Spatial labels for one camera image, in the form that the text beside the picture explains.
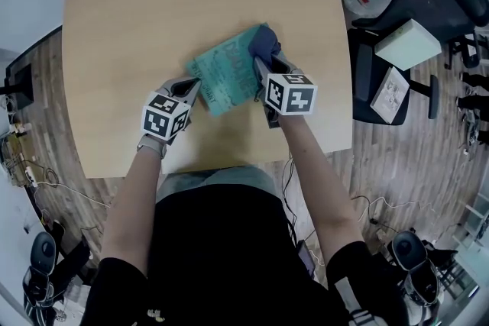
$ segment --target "black office chair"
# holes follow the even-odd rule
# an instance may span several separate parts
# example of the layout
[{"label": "black office chair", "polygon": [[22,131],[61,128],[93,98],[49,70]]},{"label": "black office chair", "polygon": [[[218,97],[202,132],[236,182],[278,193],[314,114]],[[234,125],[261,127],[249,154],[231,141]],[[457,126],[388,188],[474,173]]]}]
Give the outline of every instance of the black office chair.
[{"label": "black office chair", "polygon": [[[10,85],[8,80],[8,77],[5,78],[5,86],[0,87],[0,95],[13,95],[15,97],[17,110],[25,108],[34,101],[31,64],[28,64],[14,75],[14,85]],[[7,105],[7,109],[9,111],[13,110],[11,104]]]},{"label": "black office chair", "polygon": [[[475,25],[489,23],[489,0],[392,0],[377,18],[361,18],[352,22],[357,29],[348,31],[351,76],[353,83],[353,118],[374,124],[387,124],[370,103],[392,64],[374,55],[374,46],[387,35],[414,19],[441,43],[460,40],[474,31]],[[401,72],[412,90],[429,96],[429,118],[436,118],[439,84],[431,76],[430,86],[410,80],[410,71]],[[409,92],[392,125],[404,123]]]}]

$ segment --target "chair armrest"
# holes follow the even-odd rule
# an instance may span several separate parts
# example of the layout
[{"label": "chair armrest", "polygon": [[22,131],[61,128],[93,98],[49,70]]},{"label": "chair armrest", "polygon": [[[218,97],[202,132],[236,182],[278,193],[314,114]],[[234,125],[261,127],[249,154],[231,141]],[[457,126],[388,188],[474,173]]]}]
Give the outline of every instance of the chair armrest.
[{"label": "chair armrest", "polygon": [[423,94],[429,98],[428,118],[434,120],[438,115],[438,106],[440,99],[438,78],[434,75],[429,76],[429,86],[422,83],[410,81],[410,88],[413,91]]},{"label": "chair armrest", "polygon": [[357,58],[355,59],[355,84],[353,85],[353,96],[363,102],[368,101],[370,95],[370,81],[372,74],[373,48],[359,44]]},{"label": "chair armrest", "polygon": [[351,87],[353,98],[368,101],[370,95],[372,58],[374,48],[368,40],[370,35],[358,29],[348,30],[348,47],[350,49]]}]

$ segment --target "wooden floor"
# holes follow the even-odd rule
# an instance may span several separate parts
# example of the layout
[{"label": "wooden floor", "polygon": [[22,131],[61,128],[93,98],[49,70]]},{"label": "wooden floor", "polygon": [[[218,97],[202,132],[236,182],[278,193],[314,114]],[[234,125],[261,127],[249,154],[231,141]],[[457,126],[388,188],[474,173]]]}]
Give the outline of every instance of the wooden floor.
[{"label": "wooden floor", "polygon": [[[382,196],[391,205],[419,201],[422,208],[408,205],[393,209],[378,202],[372,205],[371,214],[398,231],[415,227],[429,240],[438,238],[451,224],[458,222],[464,204],[470,202],[479,189],[489,157],[484,147],[478,147],[471,156],[463,154],[465,132],[455,107],[455,97],[463,95],[465,89],[458,80],[462,67],[456,60],[455,69],[447,71],[444,62],[444,56],[440,55],[412,71],[412,79],[419,82],[428,83],[430,74],[439,78],[440,106],[436,120],[428,119],[428,99],[413,92],[404,125],[389,127],[354,121],[353,147],[329,154],[351,197],[364,195],[373,201]],[[54,169],[61,183],[110,204],[122,179],[86,179],[76,153],[63,87],[61,32],[26,53],[13,65],[11,74],[29,63],[32,64],[35,102],[21,111],[20,119],[32,123],[30,134],[37,162]],[[281,189],[283,165],[284,162],[278,162],[261,166],[272,175],[278,189]],[[298,237],[310,236],[308,244],[319,256],[317,239],[312,234],[313,226],[295,174],[287,198],[299,216]],[[102,239],[98,230],[104,229],[106,208],[59,186],[54,189],[41,185],[36,199],[52,219],[57,218],[64,224],[65,251],[70,251],[81,238],[80,229],[95,227],[84,234],[89,239],[96,264]],[[353,203],[360,217],[367,202],[358,199]],[[366,215],[359,224],[374,249],[378,243],[375,234],[378,227],[372,226]]]}]

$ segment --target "wooden table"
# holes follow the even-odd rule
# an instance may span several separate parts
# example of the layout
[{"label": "wooden table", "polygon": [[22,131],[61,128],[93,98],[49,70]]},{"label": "wooden table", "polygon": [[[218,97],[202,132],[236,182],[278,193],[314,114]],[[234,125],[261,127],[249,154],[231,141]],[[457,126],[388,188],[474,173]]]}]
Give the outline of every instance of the wooden table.
[{"label": "wooden table", "polygon": [[[73,136],[85,175],[125,176],[141,136],[150,90],[185,74],[184,65],[261,22],[287,58],[319,85],[308,117],[322,149],[351,146],[351,76],[341,0],[66,0],[63,74]],[[176,138],[164,171],[282,160],[280,129],[261,104],[213,118],[201,101]]]}]

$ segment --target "cable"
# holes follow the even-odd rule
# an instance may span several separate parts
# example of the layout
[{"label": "cable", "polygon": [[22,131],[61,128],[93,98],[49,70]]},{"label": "cable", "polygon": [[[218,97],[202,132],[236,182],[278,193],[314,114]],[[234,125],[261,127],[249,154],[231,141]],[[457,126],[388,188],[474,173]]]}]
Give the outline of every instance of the cable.
[{"label": "cable", "polygon": [[103,205],[103,206],[105,206],[106,208],[110,208],[110,206],[109,206],[109,205],[104,204],[103,202],[99,202],[99,201],[97,201],[97,200],[91,199],[91,198],[90,198],[89,196],[87,196],[86,194],[81,193],[81,192],[79,192],[78,190],[72,189],[72,188],[70,188],[68,185],[65,185],[64,183],[56,183],[56,184],[54,184],[54,183],[49,183],[49,182],[38,182],[37,184],[39,184],[39,185],[40,185],[40,184],[48,185],[48,186],[50,186],[51,188],[56,188],[56,187],[58,187],[58,186],[62,186],[62,187],[64,187],[64,188],[67,188],[67,189],[71,190],[72,192],[75,192],[75,193],[76,193],[76,194],[78,194],[78,195],[81,195],[82,197],[85,197],[85,199],[90,200],[91,202],[95,202],[96,204]]},{"label": "cable", "polygon": [[[287,164],[289,164],[289,163],[290,163],[290,166],[289,166],[289,178],[287,179],[287,182],[286,182],[286,184],[284,186],[283,185],[283,178],[285,177],[285,170],[287,168]],[[292,180],[294,167],[295,167],[295,163],[293,161],[292,154],[289,151],[289,160],[286,161],[285,165],[283,165],[283,172],[282,172],[282,196],[283,196],[283,202],[285,203],[285,206],[287,207],[287,209],[289,210],[289,212],[293,216],[292,217],[292,223],[290,222],[290,220],[288,218],[287,218],[287,223],[289,225],[289,234],[293,238],[293,242],[294,242],[294,244],[297,247],[297,236],[296,236],[296,230],[295,230],[296,222],[297,222],[297,215],[293,212],[292,208],[289,206],[289,202],[287,201],[287,186],[290,184],[290,181]]]},{"label": "cable", "polygon": [[367,202],[368,202],[368,207],[367,207],[367,210],[368,210],[368,218],[370,219],[370,205],[371,205],[370,199],[367,196],[365,196],[365,195],[357,195],[356,197],[352,198],[351,200],[353,201],[353,200],[356,200],[356,199],[366,199],[367,200]]},{"label": "cable", "polygon": [[397,233],[399,233],[398,230],[396,230],[395,228],[392,228],[392,227],[389,227],[388,225],[384,224],[384,223],[380,223],[377,219],[374,219],[370,216],[370,206],[371,206],[371,202],[370,200],[368,199],[367,196],[365,195],[357,195],[356,197],[352,198],[351,200],[356,200],[356,199],[366,199],[367,202],[368,202],[368,207],[367,207],[367,215],[368,215],[368,220],[371,224],[373,225],[381,225],[382,227],[385,227],[385,228],[389,228],[390,230],[392,231],[396,231]]},{"label": "cable", "polygon": [[319,260],[319,258],[314,254],[314,252],[312,250],[309,250],[309,252],[313,255],[314,258],[316,258],[316,261],[318,261],[318,264],[320,266],[324,266],[324,263],[321,263],[321,261]]},{"label": "cable", "polygon": [[[385,199],[385,197],[379,197],[378,199],[375,199],[374,201],[372,201],[372,202],[370,202],[368,204],[368,206],[362,212],[362,214],[361,214],[360,218],[358,219],[358,221],[360,221],[364,217],[365,212],[367,210],[369,210],[369,208],[370,208],[370,206],[372,204],[374,204],[375,202],[380,201],[380,200],[384,201],[385,205],[387,205],[389,208],[400,208],[400,207],[403,207],[403,206],[406,206],[406,205],[409,205],[409,204],[418,204],[419,205],[419,209],[422,209],[422,208],[425,208],[427,205],[431,205],[431,202],[429,202],[428,204],[425,204],[424,206],[422,206],[421,205],[421,202],[419,202],[419,201],[408,201],[408,202],[404,202],[403,204],[400,204],[400,205],[391,205],[391,204],[389,204],[387,202],[387,200]],[[430,210],[437,215],[436,211],[433,208],[430,208]]]},{"label": "cable", "polygon": [[[75,189],[70,188],[68,185],[65,185],[64,183],[60,183],[60,178],[58,177],[58,175],[56,174],[56,172],[53,169],[51,169],[50,167],[47,167],[46,168],[46,167],[40,165],[39,163],[35,163],[32,160],[27,160],[27,159],[26,160],[21,160],[20,162],[16,163],[12,167],[15,167],[15,166],[17,166],[17,165],[19,165],[21,163],[26,163],[26,162],[27,163],[30,163],[30,164],[33,164],[33,165],[35,165],[37,167],[40,167],[43,170],[42,176],[44,177],[45,181],[38,182],[37,184],[49,185],[51,188],[57,188],[58,186],[62,186],[64,188],[67,188],[67,189],[71,190],[72,192],[75,192],[78,195],[81,195],[82,197],[85,197],[87,200],[90,200],[91,202],[95,202],[96,204],[103,205],[106,208],[110,208],[109,205],[104,204],[103,202],[99,202],[97,200],[94,200],[94,199],[90,198],[89,196],[87,196],[86,194],[81,193],[78,190],[75,190]],[[36,200],[35,200],[36,192],[37,192],[37,190],[34,192],[34,203],[39,208],[39,206],[37,205]]]},{"label": "cable", "polygon": [[97,229],[97,231],[99,232],[99,234],[103,235],[104,233],[100,231],[100,229],[94,225],[93,227],[81,227],[79,230],[82,231],[82,234],[84,231],[91,231],[91,230],[94,230],[94,229]]},{"label": "cable", "polygon": [[316,232],[316,229],[314,228],[313,232],[311,232],[306,239],[304,239],[304,242],[307,242],[308,239]]},{"label": "cable", "polygon": [[[11,110],[8,110],[8,104],[11,105]],[[15,109],[17,108],[17,104],[15,100],[10,95],[3,95],[0,98],[0,107],[4,108],[8,114],[8,123],[11,124],[15,115]]]},{"label": "cable", "polygon": [[382,227],[385,227],[385,228],[389,228],[390,230],[392,231],[395,231],[399,234],[399,231],[396,230],[395,228],[392,228],[392,227],[389,227],[388,225],[385,225],[383,223],[380,223],[379,221],[375,220],[375,223],[372,221],[372,220],[375,220],[375,219],[371,219],[370,222],[373,224],[373,225],[381,225]]}]

